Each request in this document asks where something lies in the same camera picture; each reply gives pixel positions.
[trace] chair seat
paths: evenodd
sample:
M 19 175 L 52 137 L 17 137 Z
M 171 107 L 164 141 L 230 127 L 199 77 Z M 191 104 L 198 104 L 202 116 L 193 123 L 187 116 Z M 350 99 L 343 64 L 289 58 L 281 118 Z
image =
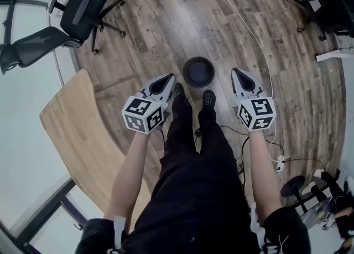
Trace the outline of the chair seat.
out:
M 93 24 L 88 19 L 85 19 L 85 16 L 91 19 L 98 19 L 106 1 L 107 0 L 89 0 L 84 11 L 84 17 L 80 20 L 79 24 L 76 25 L 72 22 L 82 0 L 69 0 L 63 13 L 60 26 L 72 38 L 82 42 L 85 41 L 89 38 L 93 28 Z

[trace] white cable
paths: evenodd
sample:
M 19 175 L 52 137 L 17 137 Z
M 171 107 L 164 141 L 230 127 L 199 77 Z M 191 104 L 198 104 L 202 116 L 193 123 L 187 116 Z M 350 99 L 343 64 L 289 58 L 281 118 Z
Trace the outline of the white cable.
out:
M 268 67 L 268 71 L 269 71 L 269 81 L 270 81 L 270 87 L 272 89 L 272 99 L 274 99 L 274 95 L 273 95 L 273 83 L 272 83 L 272 76 L 270 74 L 270 66 L 269 66 L 269 61 L 268 61 L 268 58 L 267 58 L 267 55 L 266 53 L 264 52 L 262 46 L 261 46 L 261 43 L 258 41 L 257 37 L 255 36 L 255 34 L 253 34 L 253 32 L 251 31 L 251 29 L 249 28 L 249 26 L 247 25 L 247 23 L 243 20 L 241 14 L 239 13 L 239 11 L 237 10 L 236 6 L 233 5 L 233 3 L 230 1 L 230 0 L 226 0 L 236 11 L 236 13 L 238 14 L 238 16 L 240 17 L 241 21 L 244 23 L 244 25 L 247 27 L 247 29 L 249 30 L 249 32 L 253 35 L 254 39 L 256 40 L 257 44 L 259 45 L 259 48 L 261 49 L 263 55 L 264 55 L 264 58 L 265 58 L 265 61 L 267 63 L 267 67 Z M 269 157 L 272 161 L 274 162 L 278 162 L 277 160 L 274 160 L 272 158 L 272 156 L 270 155 L 270 145 L 273 144 L 274 140 L 275 140 L 275 137 L 277 135 L 277 125 L 276 125 L 276 122 L 274 122 L 274 138 L 273 140 L 271 141 L 271 143 L 269 144 L 269 147 L 268 147 L 268 153 L 269 153 Z
M 283 244 L 286 242 L 286 240 L 289 238 L 289 236 L 286 237 L 286 239 L 283 241 L 283 243 L 280 241 L 280 235 L 278 237 L 279 237 L 280 251 L 283 253 Z

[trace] black shoe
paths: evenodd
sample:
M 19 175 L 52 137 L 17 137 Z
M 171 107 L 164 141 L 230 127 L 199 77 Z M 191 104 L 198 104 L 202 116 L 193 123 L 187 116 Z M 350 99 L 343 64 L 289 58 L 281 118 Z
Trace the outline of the black shoe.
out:
M 216 103 L 216 96 L 214 92 L 206 90 L 203 93 L 203 108 L 214 108 Z
M 178 96 L 186 96 L 184 88 L 181 83 L 176 83 L 175 88 L 172 91 L 171 99 L 175 99 Z

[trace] black t-shirt sleeve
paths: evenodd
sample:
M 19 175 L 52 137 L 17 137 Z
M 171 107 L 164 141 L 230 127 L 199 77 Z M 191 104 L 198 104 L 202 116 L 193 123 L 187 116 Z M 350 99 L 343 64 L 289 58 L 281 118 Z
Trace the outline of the black t-shirt sleeve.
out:
M 263 227 L 265 237 L 272 245 L 283 244 L 284 254 L 311 253 L 308 230 L 294 208 L 283 207 L 274 211 L 266 218 Z
M 122 242 L 127 237 L 122 233 Z M 106 254 L 114 249 L 113 221 L 106 219 L 91 219 L 82 230 L 81 240 L 75 254 Z

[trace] forearm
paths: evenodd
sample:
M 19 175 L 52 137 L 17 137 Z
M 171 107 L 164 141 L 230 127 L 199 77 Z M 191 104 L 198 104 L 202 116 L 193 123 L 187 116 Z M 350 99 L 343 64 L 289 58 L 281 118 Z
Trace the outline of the forearm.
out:
M 261 225 L 274 211 L 282 207 L 280 189 L 273 163 L 262 131 L 249 133 L 251 145 L 251 176 L 254 200 Z
M 114 180 L 111 201 L 105 213 L 106 219 L 113 216 L 129 217 L 133 211 L 143 180 L 149 136 L 136 133 L 128 154 Z
M 342 217 L 342 216 L 350 216 L 353 212 L 353 208 L 352 207 L 347 207 L 341 211 L 339 211 L 338 213 L 336 213 L 334 215 L 334 218 L 335 219 L 338 219 L 339 217 Z

